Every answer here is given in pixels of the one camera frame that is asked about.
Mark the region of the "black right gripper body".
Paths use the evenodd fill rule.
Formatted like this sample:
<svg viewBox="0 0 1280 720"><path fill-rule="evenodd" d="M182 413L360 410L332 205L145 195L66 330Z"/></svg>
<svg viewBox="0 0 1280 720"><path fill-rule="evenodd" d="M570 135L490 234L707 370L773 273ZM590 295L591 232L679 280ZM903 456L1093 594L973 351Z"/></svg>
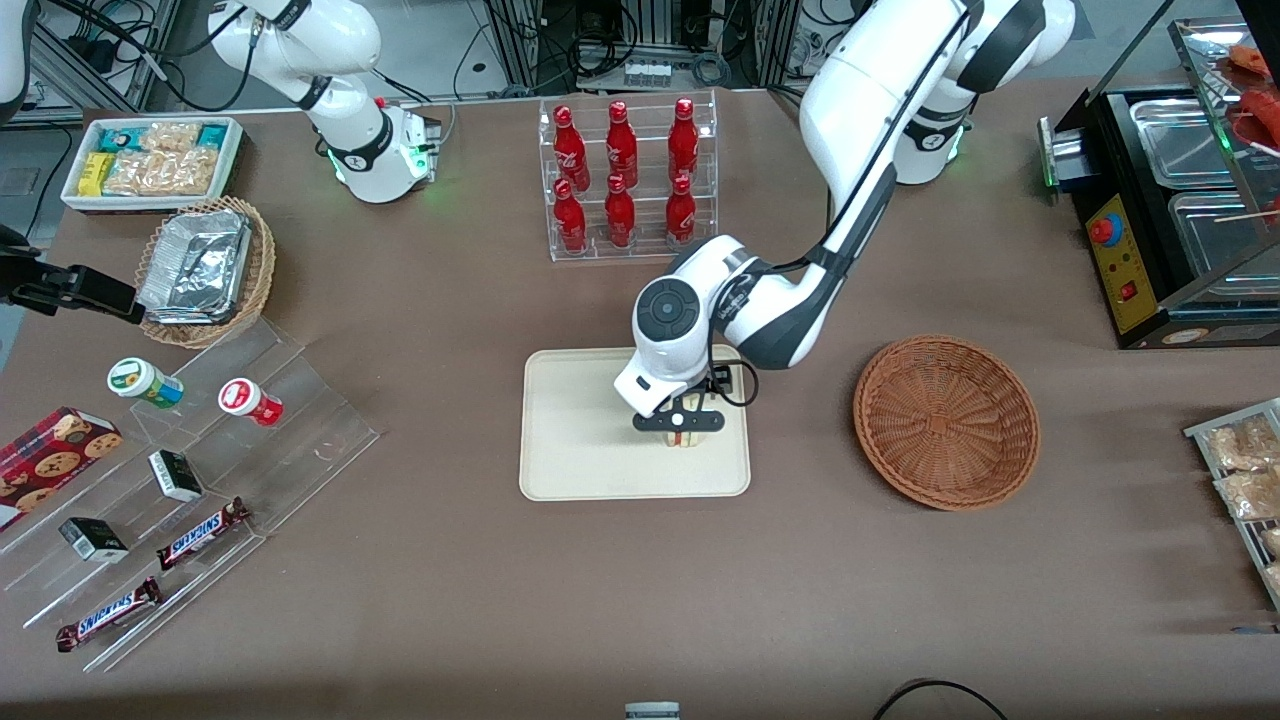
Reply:
<svg viewBox="0 0 1280 720"><path fill-rule="evenodd" d="M28 254L4 254L1 301L45 316L84 309L120 319L122 302L136 290L90 266L42 263Z"/></svg>

